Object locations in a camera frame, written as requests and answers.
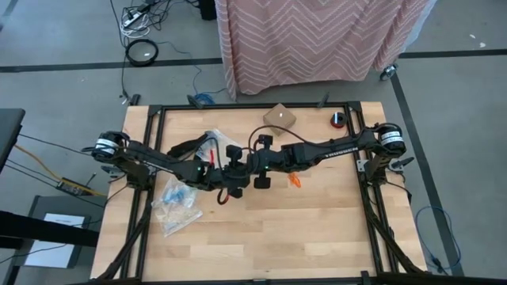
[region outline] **red wire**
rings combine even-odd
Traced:
[[[210,154],[210,163],[212,166],[215,165],[215,155],[213,154],[213,150],[209,150],[209,154]]]
[[[227,201],[229,200],[229,193],[227,193],[227,196],[225,197],[225,199],[223,201],[220,200],[220,198],[222,196],[222,192],[223,192],[223,188],[220,189],[220,192],[216,197],[216,201],[219,203],[219,205],[225,205],[225,203],[227,203]]]

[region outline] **yellow cable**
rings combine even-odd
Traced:
[[[44,168],[44,170],[48,171],[49,174],[51,174],[51,176],[53,176],[56,180],[58,181],[64,181],[66,184],[70,185],[70,186],[73,186],[73,187],[76,187],[78,189],[81,189],[83,190],[84,192],[88,192],[90,194],[93,194],[95,196],[105,196],[104,194],[101,194],[99,192],[96,192],[92,189],[89,189],[87,187],[84,187],[84,186],[81,186],[79,184],[76,184],[76,183],[72,183],[70,182],[69,180],[67,179],[64,179],[62,177],[59,177],[58,175],[56,175],[54,172],[52,172],[41,160],[40,158],[38,158],[35,154],[32,154],[31,152],[27,151],[24,147],[22,146],[18,146],[18,145],[14,145],[14,147],[16,147],[17,149],[19,149],[20,151],[26,153],[28,156],[30,156],[31,158],[35,159],[36,162],[38,162],[40,164],[40,166],[42,166],[42,168]]]

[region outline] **orange object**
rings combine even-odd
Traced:
[[[291,181],[292,185],[296,186],[297,188],[301,188],[301,181],[299,181],[299,178],[295,173],[289,173],[288,179]]]

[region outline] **white paper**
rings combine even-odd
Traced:
[[[76,227],[82,227],[82,224],[85,221],[85,217],[47,213],[44,216],[44,221],[57,222],[67,226],[79,225]],[[26,258],[25,265],[67,268],[69,261],[71,260],[72,252],[74,251],[74,245],[65,245],[61,248],[50,249],[59,245],[64,244],[49,241],[34,241],[32,248],[30,249],[31,254]],[[32,253],[40,249],[50,250]]]

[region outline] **small cardboard box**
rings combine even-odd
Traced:
[[[295,123],[295,116],[282,104],[278,104],[264,115],[264,123],[290,128]],[[285,133],[285,131],[279,128],[271,127],[270,129],[275,135]]]

